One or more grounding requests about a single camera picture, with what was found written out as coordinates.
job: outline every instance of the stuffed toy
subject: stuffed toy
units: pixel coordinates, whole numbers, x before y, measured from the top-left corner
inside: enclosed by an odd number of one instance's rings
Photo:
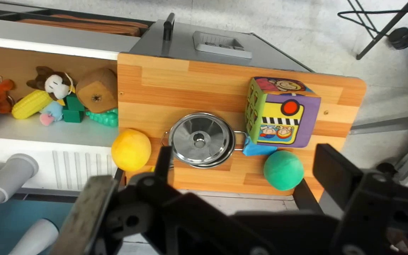
[[[31,93],[16,103],[12,110],[16,119],[27,119],[41,112],[40,121],[46,126],[63,119],[64,97],[75,93],[74,79],[67,72],[48,66],[37,66],[37,76],[27,82]]]

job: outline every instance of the yellow toy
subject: yellow toy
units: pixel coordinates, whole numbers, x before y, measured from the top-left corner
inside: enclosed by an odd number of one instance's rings
[[[47,90],[36,89],[14,104],[12,114],[16,119],[27,119],[43,110],[51,102],[53,99]]]

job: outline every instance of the green ball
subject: green ball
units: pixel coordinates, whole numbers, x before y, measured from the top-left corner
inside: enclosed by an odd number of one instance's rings
[[[265,178],[278,189],[292,189],[303,180],[305,168],[298,155],[275,151],[264,164]]]

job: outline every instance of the wooden board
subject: wooden board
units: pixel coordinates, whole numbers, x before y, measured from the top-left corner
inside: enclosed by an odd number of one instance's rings
[[[142,29],[139,27],[126,27],[126,25],[119,25],[119,24],[82,22],[82,21],[74,21],[74,19],[53,21],[53,19],[39,19],[39,18],[23,18],[20,21],[29,22],[29,24],[87,29],[87,31],[95,31],[95,32],[121,34],[121,35],[132,35],[132,36],[142,35]]]
[[[291,148],[306,167],[311,187],[319,192],[312,165],[318,143],[330,143],[342,150],[346,136],[357,116],[366,93],[362,79],[292,72],[281,69],[223,65],[184,59],[121,53],[119,73],[119,124],[146,131],[153,141],[153,167],[160,140],[180,117],[196,110],[209,110],[226,119],[233,129],[244,129],[244,109],[248,83],[252,76],[299,79],[322,96],[318,123],[305,148]],[[170,175],[177,188],[250,192],[291,194],[278,191],[262,177],[265,157],[245,157],[235,151],[224,164],[197,170],[175,160]]]

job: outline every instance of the toy cube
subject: toy cube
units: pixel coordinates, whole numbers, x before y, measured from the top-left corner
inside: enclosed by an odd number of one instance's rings
[[[118,107],[118,78],[107,68],[92,70],[77,83],[77,95],[95,113]]]
[[[247,131],[254,143],[305,147],[319,106],[320,97],[299,80],[257,76],[248,92]]]

